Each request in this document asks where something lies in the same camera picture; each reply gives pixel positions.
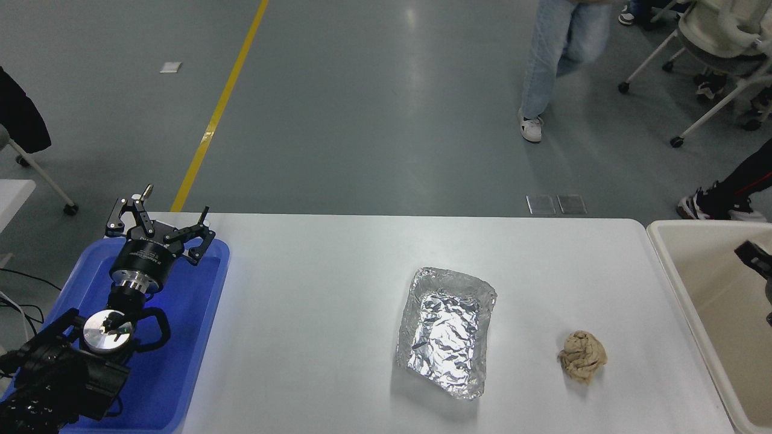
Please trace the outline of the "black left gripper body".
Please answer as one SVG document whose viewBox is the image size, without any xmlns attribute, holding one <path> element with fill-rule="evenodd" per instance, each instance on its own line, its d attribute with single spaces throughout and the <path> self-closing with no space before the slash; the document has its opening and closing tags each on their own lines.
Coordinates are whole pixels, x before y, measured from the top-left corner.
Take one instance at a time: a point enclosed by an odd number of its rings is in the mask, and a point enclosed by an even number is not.
<svg viewBox="0 0 772 434">
<path fill-rule="evenodd" d="M 109 273 L 119 286 L 133 284 L 137 289 L 163 289 L 182 252 L 183 242 L 179 240 L 164 244 L 154 239 L 127 236 Z"/>
</svg>

